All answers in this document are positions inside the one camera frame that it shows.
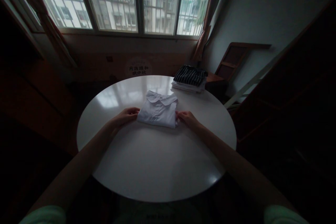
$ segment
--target sleeve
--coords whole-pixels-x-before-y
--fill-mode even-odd
[[[45,206],[28,214],[19,224],[65,224],[65,211],[58,206]]]
[[[272,205],[264,211],[264,224],[309,224],[299,214],[280,205]]]

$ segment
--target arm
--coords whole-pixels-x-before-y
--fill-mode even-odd
[[[126,108],[108,121],[58,174],[34,203],[28,214],[47,205],[57,205],[67,211],[76,194],[103,157],[119,128],[135,120],[139,110],[134,107]]]
[[[263,210],[270,205],[281,205],[297,212],[260,171],[204,127],[190,111],[178,112],[177,116],[198,135],[245,193],[250,195]]]

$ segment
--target brown curtain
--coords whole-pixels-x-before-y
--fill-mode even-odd
[[[198,38],[195,51],[193,55],[191,56],[191,60],[193,61],[202,60],[202,53],[203,53],[204,45],[208,40],[208,36],[209,36],[210,28],[211,28],[210,22],[211,22],[212,16],[214,15],[216,7],[218,5],[218,2],[219,0],[209,0],[208,1],[208,6],[206,8],[207,10],[206,10],[205,18],[204,18],[203,30],[202,30],[200,37]]]
[[[77,60],[70,55],[65,39],[49,16],[43,0],[27,0],[27,2],[36,12],[43,30],[48,36],[62,63],[69,68],[76,67]]]

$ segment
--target circular sticker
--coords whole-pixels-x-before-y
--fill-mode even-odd
[[[142,59],[140,57],[134,57],[127,61],[125,66],[125,74],[128,78],[143,75],[151,75],[152,65],[146,59]]]

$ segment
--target round white table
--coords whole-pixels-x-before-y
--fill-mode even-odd
[[[174,93],[179,100],[177,110],[190,110],[204,126],[236,149],[235,126],[225,107],[208,91],[194,94],[173,89],[172,81],[168,76],[141,76],[101,91],[80,117],[78,150],[124,108],[141,108],[148,90],[162,95]],[[205,191],[224,173],[210,150],[183,123],[171,129],[136,121],[118,132],[93,176],[122,196],[170,202]]]

